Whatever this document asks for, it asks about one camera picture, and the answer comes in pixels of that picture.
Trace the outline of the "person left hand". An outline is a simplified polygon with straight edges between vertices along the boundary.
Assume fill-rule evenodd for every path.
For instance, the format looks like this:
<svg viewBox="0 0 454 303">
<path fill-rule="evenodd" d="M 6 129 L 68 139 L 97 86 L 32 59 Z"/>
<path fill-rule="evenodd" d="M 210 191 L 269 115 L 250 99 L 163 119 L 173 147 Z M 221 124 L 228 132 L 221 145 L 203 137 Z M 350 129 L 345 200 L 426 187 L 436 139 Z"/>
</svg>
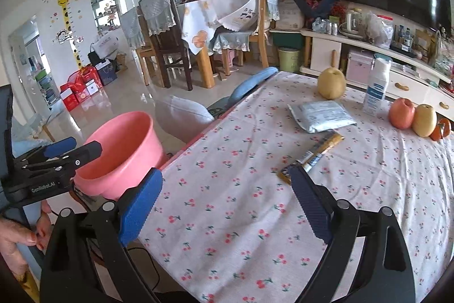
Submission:
<svg viewBox="0 0 454 303">
<path fill-rule="evenodd" d="M 52 212 L 47 201 L 41 202 L 41 216 L 36 224 L 36 231 L 5 218 L 1 218 L 1 255 L 12 274 L 22 280 L 28 270 L 28 264 L 19 251 L 17 244 L 36 246 L 42 252 L 47 249 L 52 233 L 49 214 Z"/>
</svg>

